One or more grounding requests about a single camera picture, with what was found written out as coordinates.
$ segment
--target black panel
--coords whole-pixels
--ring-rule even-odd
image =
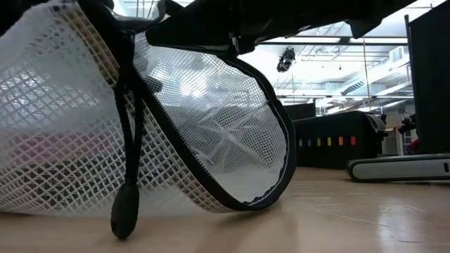
[[[293,123],[299,167],[344,169],[350,160],[377,156],[376,132],[363,112],[313,117]]]
[[[410,24],[411,69],[420,149],[450,152],[450,1]]]
[[[307,119],[316,116],[316,104],[285,105],[291,120]]]

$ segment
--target fluorescent light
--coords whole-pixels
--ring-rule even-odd
[[[345,110],[345,108],[331,108],[326,110],[326,114],[335,114],[336,112],[342,112],[343,110]]]
[[[324,105],[321,105],[320,107],[323,107],[323,108],[329,108],[329,107],[331,107],[331,106],[334,106],[333,104],[330,104],[330,103],[326,103],[326,104],[324,104]]]
[[[392,107],[392,106],[396,106],[396,105],[398,105],[398,104],[401,104],[401,103],[403,103],[403,102],[405,102],[406,100],[401,100],[401,101],[397,101],[397,102],[393,102],[393,103],[388,103],[387,105],[384,105],[383,107],[384,108],[389,108],[389,107]]]
[[[380,108],[379,106],[373,106],[371,108],[358,108],[358,111],[360,112],[371,112],[373,110],[377,110],[378,108]]]

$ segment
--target black cord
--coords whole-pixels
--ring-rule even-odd
[[[111,230],[117,238],[127,239],[133,233],[139,212],[139,189],[137,186],[139,162],[144,124],[144,106],[139,87],[146,85],[133,65],[134,35],[124,35],[125,50],[129,50],[128,59],[121,63],[119,79],[114,88],[115,102],[119,113],[120,124],[124,134],[125,175],[111,209]],[[127,90],[134,95],[134,138],[127,113]]]

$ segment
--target ceiling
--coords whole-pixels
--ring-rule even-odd
[[[175,1],[182,6],[192,2]],[[271,40],[239,58],[262,72],[285,104],[311,103],[314,100],[319,114],[343,110],[389,110],[412,103],[408,48],[403,46],[406,42],[404,16],[409,15],[410,20],[414,20],[444,1],[417,0],[385,18],[380,26],[365,36],[367,46],[362,43],[323,45],[323,41],[352,35],[349,25],[339,22],[301,32],[293,38]],[[156,2],[115,0],[115,11],[148,17]],[[386,43],[394,40],[401,42]],[[278,73],[278,59],[287,47],[294,49],[296,61],[289,71]],[[390,52],[395,49],[402,52],[400,60],[390,57]],[[368,100],[368,93],[378,98]]]

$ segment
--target mesh netting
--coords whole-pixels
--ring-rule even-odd
[[[164,84],[158,100],[225,190],[251,202],[276,184],[286,142],[254,78],[216,56],[149,46],[143,34],[136,53],[149,59],[141,74]]]
[[[78,4],[34,7],[0,38],[0,212],[102,215],[123,182],[118,65]],[[235,199],[277,184],[286,143],[257,82],[215,56],[151,47],[135,66],[204,168]],[[134,114],[127,94],[128,113]],[[148,107],[139,214],[229,211],[192,175]]]

